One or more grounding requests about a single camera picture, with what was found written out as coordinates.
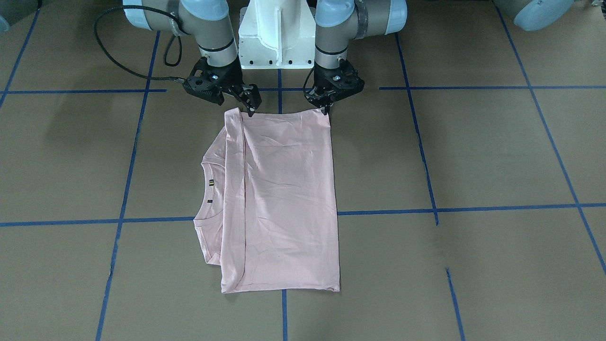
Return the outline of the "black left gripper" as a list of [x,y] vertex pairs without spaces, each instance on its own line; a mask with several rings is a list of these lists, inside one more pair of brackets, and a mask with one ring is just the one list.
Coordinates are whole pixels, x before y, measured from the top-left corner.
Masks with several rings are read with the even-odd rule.
[[349,61],[340,61],[335,69],[314,63],[310,75],[313,75],[313,85],[303,91],[304,97],[312,106],[320,107],[326,116],[330,115],[334,103],[360,93],[365,87],[365,81]]

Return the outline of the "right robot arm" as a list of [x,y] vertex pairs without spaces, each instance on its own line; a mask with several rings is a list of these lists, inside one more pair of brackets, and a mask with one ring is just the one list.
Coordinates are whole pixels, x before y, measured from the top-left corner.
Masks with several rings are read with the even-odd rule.
[[[245,84],[235,36],[225,0],[107,0],[107,9],[92,22],[92,34],[98,47],[114,65],[130,75],[149,81],[180,83],[186,93],[221,105],[228,94],[245,108],[251,117],[262,103],[255,84]],[[122,12],[134,27],[171,33],[173,40],[183,36],[195,39],[201,58],[187,78],[147,76],[132,71],[114,58],[99,36],[103,17]]]

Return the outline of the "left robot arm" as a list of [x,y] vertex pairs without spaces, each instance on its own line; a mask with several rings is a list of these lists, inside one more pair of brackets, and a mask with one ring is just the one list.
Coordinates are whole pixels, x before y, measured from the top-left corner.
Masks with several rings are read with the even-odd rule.
[[[561,18],[572,0],[496,0],[494,5],[526,32]],[[347,59],[350,42],[401,31],[408,17],[404,0],[319,0],[315,15],[313,85],[305,99],[324,115],[336,101],[360,93],[365,82]]]

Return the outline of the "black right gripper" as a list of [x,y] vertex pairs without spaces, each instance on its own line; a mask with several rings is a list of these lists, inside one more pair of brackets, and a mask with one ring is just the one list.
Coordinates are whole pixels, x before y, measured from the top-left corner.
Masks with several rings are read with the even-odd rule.
[[244,84],[243,77],[239,58],[218,67],[210,65],[208,58],[201,57],[186,78],[183,88],[190,95],[218,105],[223,104],[223,95],[228,94],[245,107],[251,118],[260,107],[262,97],[258,86]]

